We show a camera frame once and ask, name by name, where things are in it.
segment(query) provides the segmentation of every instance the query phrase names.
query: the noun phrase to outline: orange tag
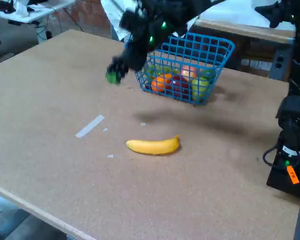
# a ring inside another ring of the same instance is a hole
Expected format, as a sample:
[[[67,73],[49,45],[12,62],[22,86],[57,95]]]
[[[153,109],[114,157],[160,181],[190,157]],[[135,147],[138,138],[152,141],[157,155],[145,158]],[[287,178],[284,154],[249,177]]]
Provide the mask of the orange tag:
[[[292,166],[287,166],[286,170],[288,171],[288,174],[289,174],[289,176],[290,176],[291,181],[292,181],[293,184],[300,183],[300,181],[299,181],[299,179],[297,177],[297,174],[296,174],[296,172],[295,172],[295,170],[294,170],[294,168]]]

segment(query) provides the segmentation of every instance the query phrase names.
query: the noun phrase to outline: banana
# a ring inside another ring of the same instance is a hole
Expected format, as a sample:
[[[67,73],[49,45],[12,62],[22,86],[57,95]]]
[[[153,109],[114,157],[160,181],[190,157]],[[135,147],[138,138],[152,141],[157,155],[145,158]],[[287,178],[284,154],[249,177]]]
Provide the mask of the banana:
[[[129,140],[127,147],[137,153],[161,155],[173,153],[179,148],[179,136],[163,141]]]

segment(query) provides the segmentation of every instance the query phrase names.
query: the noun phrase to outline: apple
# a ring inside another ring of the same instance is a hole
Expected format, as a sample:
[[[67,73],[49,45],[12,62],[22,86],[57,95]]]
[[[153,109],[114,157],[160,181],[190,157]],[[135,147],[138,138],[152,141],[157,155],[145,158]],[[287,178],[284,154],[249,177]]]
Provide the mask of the apple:
[[[173,95],[176,98],[189,99],[189,92],[191,84],[181,75],[175,75],[172,77],[171,88],[167,89],[166,93]]]
[[[181,75],[185,80],[191,82],[198,77],[198,69],[194,66],[184,65],[181,69]]]

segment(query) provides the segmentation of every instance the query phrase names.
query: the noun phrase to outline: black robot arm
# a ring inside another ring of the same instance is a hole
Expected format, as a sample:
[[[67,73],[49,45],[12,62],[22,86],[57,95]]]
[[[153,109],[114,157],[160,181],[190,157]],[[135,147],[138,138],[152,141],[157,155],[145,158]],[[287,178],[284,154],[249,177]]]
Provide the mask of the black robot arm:
[[[177,32],[187,32],[187,22],[208,8],[225,0],[139,0],[135,12],[125,11],[120,27],[131,33],[131,41],[120,56],[113,58],[106,77],[111,83],[120,83],[129,69],[140,71],[147,54]]]

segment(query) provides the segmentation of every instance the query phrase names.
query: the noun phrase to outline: blue wire basket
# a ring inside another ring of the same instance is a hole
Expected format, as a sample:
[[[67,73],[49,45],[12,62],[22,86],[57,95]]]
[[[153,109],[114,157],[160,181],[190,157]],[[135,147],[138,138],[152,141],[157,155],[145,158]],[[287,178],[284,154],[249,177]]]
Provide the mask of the blue wire basket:
[[[204,104],[234,49],[224,38],[191,32],[185,38],[171,36],[169,43],[148,54],[135,75],[145,92]]]

